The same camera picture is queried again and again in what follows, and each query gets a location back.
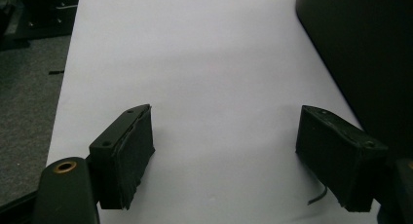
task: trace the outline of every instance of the brass insert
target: brass insert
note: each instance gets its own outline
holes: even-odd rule
[[[66,173],[69,172],[71,170],[73,170],[74,168],[76,168],[76,162],[73,161],[68,161],[68,162],[63,162],[60,163],[59,165],[55,166],[53,168],[53,172],[55,173]]]

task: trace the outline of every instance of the black machine part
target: black machine part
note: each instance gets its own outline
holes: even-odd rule
[[[46,167],[32,214],[33,224],[99,223],[102,208],[129,208],[155,152],[149,104],[125,111],[90,146],[91,154]]]
[[[413,218],[413,160],[386,165],[388,147],[337,115],[303,106],[296,152],[347,211],[382,205],[379,223]]]
[[[296,11],[389,166],[413,158],[413,0],[297,0]]]

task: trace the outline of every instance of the white paper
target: white paper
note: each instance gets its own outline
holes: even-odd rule
[[[80,0],[48,164],[87,157],[124,110],[150,103],[156,153],[109,223],[376,223],[299,162],[301,106],[357,121],[295,0]]]

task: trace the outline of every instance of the screw hole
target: screw hole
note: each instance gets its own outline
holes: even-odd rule
[[[112,142],[110,142],[110,141],[103,141],[103,143],[102,143],[102,146],[109,146],[109,145],[111,145],[112,144]]]
[[[55,166],[53,171],[55,173],[66,173],[76,168],[76,165],[77,165],[76,162],[64,162],[64,163],[61,163]]]

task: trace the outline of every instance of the gray carpet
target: gray carpet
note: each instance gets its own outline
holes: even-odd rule
[[[70,37],[0,52],[0,205],[37,189],[46,165]]]

